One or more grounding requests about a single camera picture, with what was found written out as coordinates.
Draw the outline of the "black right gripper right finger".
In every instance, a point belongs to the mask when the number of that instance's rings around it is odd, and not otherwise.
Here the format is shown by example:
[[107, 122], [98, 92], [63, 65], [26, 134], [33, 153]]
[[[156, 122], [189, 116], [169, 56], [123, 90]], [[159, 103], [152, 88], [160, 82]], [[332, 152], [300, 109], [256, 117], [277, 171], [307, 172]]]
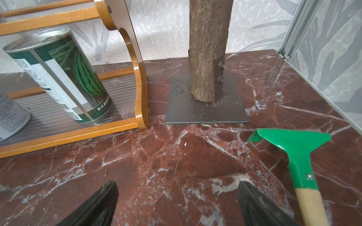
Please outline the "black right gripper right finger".
[[247, 181], [238, 186], [238, 203], [246, 226], [298, 226], [273, 201]]

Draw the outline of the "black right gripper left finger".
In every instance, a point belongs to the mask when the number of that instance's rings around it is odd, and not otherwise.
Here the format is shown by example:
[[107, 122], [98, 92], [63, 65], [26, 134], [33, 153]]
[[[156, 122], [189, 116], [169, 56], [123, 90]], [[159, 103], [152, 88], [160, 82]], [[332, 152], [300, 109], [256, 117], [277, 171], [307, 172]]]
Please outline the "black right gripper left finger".
[[116, 182], [108, 181], [59, 226], [110, 226], [116, 210], [119, 193]]

